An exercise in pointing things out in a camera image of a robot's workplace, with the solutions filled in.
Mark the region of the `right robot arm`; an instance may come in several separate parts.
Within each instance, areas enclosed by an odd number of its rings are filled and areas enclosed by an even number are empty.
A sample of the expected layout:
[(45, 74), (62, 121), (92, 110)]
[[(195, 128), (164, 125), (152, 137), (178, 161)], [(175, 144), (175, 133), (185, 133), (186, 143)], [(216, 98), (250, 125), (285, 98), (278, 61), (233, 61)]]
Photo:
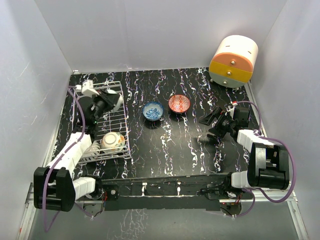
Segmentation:
[(286, 190), (290, 183), (289, 153), (282, 144), (275, 144), (257, 130), (249, 129), (250, 110), (234, 106), (224, 111), (217, 106), (200, 124), (214, 126), (208, 130), (207, 137), (224, 138), (229, 134), (238, 144), (249, 153), (247, 170), (229, 173), (218, 187), (207, 186), (201, 194), (222, 192), (233, 199), (245, 190), (276, 189)]

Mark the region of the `white floral bowl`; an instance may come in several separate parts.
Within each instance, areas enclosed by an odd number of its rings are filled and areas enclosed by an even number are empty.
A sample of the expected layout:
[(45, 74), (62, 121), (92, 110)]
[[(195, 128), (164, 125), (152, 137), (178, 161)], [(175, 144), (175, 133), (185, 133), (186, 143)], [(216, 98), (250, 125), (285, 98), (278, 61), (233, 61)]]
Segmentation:
[(109, 132), (100, 141), (101, 150), (106, 154), (114, 154), (124, 149), (125, 137), (118, 132)]

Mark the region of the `blue patterned bowl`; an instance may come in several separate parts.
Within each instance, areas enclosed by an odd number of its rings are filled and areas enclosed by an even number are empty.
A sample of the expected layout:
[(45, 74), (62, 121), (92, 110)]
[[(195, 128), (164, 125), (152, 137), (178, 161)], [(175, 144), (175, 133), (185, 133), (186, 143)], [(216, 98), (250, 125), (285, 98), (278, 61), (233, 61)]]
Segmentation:
[(164, 114), (164, 107), (157, 101), (150, 101), (143, 106), (142, 114), (148, 121), (158, 121)]

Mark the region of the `white bowl orange rim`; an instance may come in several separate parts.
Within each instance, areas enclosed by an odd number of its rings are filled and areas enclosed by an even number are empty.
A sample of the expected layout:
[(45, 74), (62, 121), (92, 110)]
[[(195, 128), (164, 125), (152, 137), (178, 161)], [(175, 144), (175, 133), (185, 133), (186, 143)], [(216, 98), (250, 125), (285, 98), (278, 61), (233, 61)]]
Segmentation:
[(101, 151), (100, 143), (95, 140), (90, 147), (88, 147), (85, 152), (83, 153), (82, 157), (89, 158), (96, 155), (99, 155)]

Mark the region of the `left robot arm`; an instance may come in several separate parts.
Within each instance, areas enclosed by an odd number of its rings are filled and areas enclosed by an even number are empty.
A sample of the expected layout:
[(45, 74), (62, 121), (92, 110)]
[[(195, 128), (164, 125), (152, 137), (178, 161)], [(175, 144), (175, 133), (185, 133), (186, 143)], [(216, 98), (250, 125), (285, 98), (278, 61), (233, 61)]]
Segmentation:
[(118, 110), (123, 97), (110, 89), (91, 90), (86, 96), (89, 104), (74, 99), (78, 119), (65, 146), (47, 166), (38, 167), (34, 171), (33, 204), (37, 209), (68, 212), (76, 200), (86, 195), (93, 200), (103, 195), (104, 188), (98, 177), (89, 175), (74, 180), (72, 173), (93, 143), (99, 118), (105, 113)]

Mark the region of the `mint green bowl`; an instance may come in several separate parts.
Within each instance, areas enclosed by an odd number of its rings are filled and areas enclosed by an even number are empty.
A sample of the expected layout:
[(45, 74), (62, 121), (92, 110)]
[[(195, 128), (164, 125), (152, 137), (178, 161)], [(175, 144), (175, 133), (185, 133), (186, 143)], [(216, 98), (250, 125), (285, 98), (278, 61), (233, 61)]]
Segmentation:
[(111, 113), (117, 112), (122, 103), (123, 103), (123, 96), (121, 93), (117, 93), (116, 91), (112, 89), (107, 89), (106, 91), (106, 97), (109, 100), (110, 103), (112, 103), (112, 109), (110, 110)]

